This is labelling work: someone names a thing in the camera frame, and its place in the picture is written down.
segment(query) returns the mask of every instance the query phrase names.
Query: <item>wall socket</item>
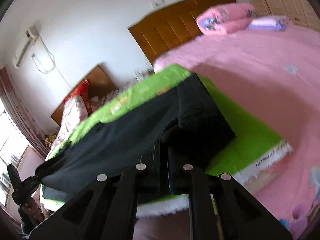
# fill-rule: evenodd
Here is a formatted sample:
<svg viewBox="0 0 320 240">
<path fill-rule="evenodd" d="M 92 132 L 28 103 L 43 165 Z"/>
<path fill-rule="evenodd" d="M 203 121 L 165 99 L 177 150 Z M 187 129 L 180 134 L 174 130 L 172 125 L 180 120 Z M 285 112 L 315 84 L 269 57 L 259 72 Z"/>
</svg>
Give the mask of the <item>wall socket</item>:
<svg viewBox="0 0 320 240">
<path fill-rule="evenodd" d="M 156 0 L 154 2 L 151 2 L 150 4 L 153 7 L 153 9 L 155 9 L 155 8 L 159 8 L 163 5 L 165 5 L 165 1 L 164 0 Z"/>
</svg>

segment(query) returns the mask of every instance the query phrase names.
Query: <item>brown headboard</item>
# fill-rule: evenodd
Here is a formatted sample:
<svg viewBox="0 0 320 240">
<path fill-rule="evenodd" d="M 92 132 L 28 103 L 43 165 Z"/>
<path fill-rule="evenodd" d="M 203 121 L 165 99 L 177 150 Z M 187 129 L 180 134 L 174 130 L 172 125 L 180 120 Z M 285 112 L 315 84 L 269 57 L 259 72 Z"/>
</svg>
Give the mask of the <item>brown headboard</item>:
<svg viewBox="0 0 320 240">
<path fill-rule="evenodd" d="M 107 74 L 105 74 L 104 71 L 101 69 L 100 65 L 94 67 L 76 86 L 74 86 L 74 88 L 76 88 L 84 79 L 88 80 L 89 82 L 89 98 L 94 96 L 103 97 L 110 93 L 112 90 L 115 90 L 117 88 L 111 81 L 111 79 L 107 76 Z M 63 108 L 64 103 L 62 101 L 62 103 L 51 115 L 51 118 L 59 126 L 61 126 Z"/>
<path fill-rule="evenodd" d="M 201 34 L 196 17 L 209 7 L 236 0 L 184 0 L 145 16 L 129 27 L 150 61 Z"/>
</svg>

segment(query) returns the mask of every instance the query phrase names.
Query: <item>wall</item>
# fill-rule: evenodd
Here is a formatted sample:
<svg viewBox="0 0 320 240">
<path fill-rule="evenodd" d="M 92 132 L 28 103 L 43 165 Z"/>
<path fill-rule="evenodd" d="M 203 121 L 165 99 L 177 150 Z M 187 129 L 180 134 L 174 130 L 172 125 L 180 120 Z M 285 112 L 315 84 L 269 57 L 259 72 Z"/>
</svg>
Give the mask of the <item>wall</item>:
<svg viewBox="0 0 320 240">
<path fill-rule="evenodd" d="M 146 69 L 145 56 L 127 28 L 152 11 L 154 0 L 15 0 L 0 22 L 0 56 L 10 65 L 15 87 L 45 131 L 55 127 L 49 118 L 61 100 L 97 63 L 104 62 L 117 85 Z M 165 0 L 166 4 L 178 0 Z M 41 74 L 29 54 L 15 69 L 12 56 L 26 29 L 36 23 L 57 70 Z M 36 54 L 44 54 L 38 44 Z"/>
<path fill-rule="evenodd" d="M 34 152 L 34 150 L 30 147 L 27 152 L 25 153 L 23 159 L 18 168 L 18 172 L 21 178 L 21 181 L 25 180 L 30 176 L 35 175 L 36 168 L 43 163 L 43 160 Z M 7 204 L 7 212 L 15 218 L 17 221 L 21 222 L 20 216 L 18 214 L 18 205 L 9 198 Z"/>
</svg>

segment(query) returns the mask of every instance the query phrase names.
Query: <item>window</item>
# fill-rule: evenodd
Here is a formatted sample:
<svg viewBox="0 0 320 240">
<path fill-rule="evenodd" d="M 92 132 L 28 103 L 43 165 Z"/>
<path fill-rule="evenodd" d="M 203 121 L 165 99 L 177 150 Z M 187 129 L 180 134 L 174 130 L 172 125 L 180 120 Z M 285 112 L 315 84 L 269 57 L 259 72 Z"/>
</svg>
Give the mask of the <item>window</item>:
<svg viewBox="0 0 320 240">
<path fill-rule="evenodd" d="M 7 207 L 11 187 L 7 166 L 12 163 L 18 168 L 28 144 L 27 139 L 12 123 L 0 101 L 0 203 L 4 207 Z"/>
</svg>

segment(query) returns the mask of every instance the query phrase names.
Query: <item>folded pink blanket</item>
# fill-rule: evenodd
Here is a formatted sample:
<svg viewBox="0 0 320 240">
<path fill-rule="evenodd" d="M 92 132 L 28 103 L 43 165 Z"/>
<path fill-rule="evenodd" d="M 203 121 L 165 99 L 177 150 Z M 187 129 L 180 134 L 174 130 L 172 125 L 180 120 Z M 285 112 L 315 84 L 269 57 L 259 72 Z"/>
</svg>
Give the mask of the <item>folded pink blanket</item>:
<svg viewBox="0 0 320 240">
<path fill-rule="evenodd" d="M 223 24 L 216 24 L 210 29 L 199 26 L 199 29 L 204 35 L 230 34 L 246 29 L 251 21 L 252 19 L 242 19 L 237 21 L 225 22 Z"/>
<path fill-rule="evenodd" d="M 198 25 L 206 19 L 211 20 L 214 24 L 220 24 L 250 18 L 253 14 L 254 7 L 251 3 L 226 3 L 207 9 L 197 17 L 196 21 Z"/>
</svg>

